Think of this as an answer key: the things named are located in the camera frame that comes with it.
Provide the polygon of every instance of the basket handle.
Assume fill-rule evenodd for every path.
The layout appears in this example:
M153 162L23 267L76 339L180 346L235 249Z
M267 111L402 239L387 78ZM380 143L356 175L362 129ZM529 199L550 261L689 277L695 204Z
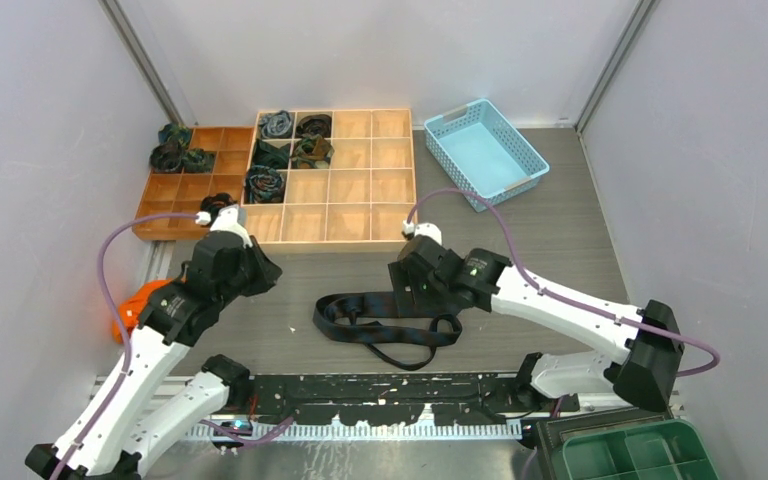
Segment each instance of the basket handle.
M517 188L517 187L520 187L520 186L522 186L523 184L526 184L526 183L528 183L528 182L530 182L530 181L531 181L531 177L530 177L530 176L528 176L528 177L525 177L525 178L523 178L522 180L520 180L520 181L518 181L518 182L514 182L514 183L512 183L512 184L508 185L507 187L505 187L505 191L506 191L506 192L509 192L509 191L511 191L511 190L513 190L513 189L515 189L515 188Z
M455 120L463 117L464 115L466 115L467 110L469 110L469 105L462 105L458 108L454 108L440 115L441 117L443 117L443 125L454 122Z

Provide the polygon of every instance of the metal floor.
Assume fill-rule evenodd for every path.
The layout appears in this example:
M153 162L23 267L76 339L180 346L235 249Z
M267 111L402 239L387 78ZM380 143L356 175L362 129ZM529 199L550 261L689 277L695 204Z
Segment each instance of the metal floor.
M522 130L551 171L533 190L499 206L526 267L553 281L611 301L627 301L578 137L571 129ZM414 133L421 196L452 182ZM436 223L447 247L463 254L474 247L508 255L501 231L458 196L437 197L420 210ZM171 265L189 258L194 242L176 245ZM195 374L204 360L225 354L254 373L385 373L394 367L363 346L335 343L311 322L314 302L331 293L389 289L387 263L395 254L276 255L284 275L271 292L238 299L208 330L173 375ZM516 371L530 352L570 353L578 342L522 319L467 311L458 343L440 348L423 372ZM385 346L401 361L424 359L427 349ZM510 441L353 442L273 444L220 457L212 446L170 449L148 478L332 479L450 478L518 479L529 453ZM534 471L531 479L540 478Z

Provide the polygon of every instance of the basket bottom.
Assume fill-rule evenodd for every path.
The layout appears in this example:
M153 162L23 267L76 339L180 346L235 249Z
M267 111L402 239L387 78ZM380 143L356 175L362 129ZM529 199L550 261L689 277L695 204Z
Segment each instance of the basket bottom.
M461 172L482 197L498 195L528 176L481 123L440 138L440 144L451 158L458 159Z

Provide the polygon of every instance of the folded strap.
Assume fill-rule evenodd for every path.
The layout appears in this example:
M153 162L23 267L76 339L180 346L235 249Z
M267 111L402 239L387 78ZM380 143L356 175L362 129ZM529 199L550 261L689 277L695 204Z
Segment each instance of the folded strap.
M393 292L339 293L320 298L313 312L313 323L328 338L337 342L361 343L375 356L403 370L415 371L428 365L437 353L437 347L454 345L463 326L455 316L457 307L446 308L445 312L427 311L416 308L402 308L396 305ZM349 324L337 323L348 318ZM412 327L393 327L372 321L358 323L359 318L432 318L427 330ZM447 322L451 332L441 332L438 325ZM406 343L428 347L426 360L406 364L385 355L373 346L376 343Z

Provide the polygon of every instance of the white wall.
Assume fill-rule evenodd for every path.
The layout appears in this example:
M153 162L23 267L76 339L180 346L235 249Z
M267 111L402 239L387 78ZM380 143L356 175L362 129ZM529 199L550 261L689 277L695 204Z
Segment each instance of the white wall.
M768 1L660 2L584 140L631 299L723 354L682 386L721 478L768 479Z
M571 125L637 0L131 0L136 28L203 125L270 108L412 107L478 97L520 125Z
M97 2L0 1L0 479L52 442L112 366L95 281L104 237L133 218L164 116ZM132 292L148 247L107 262Z

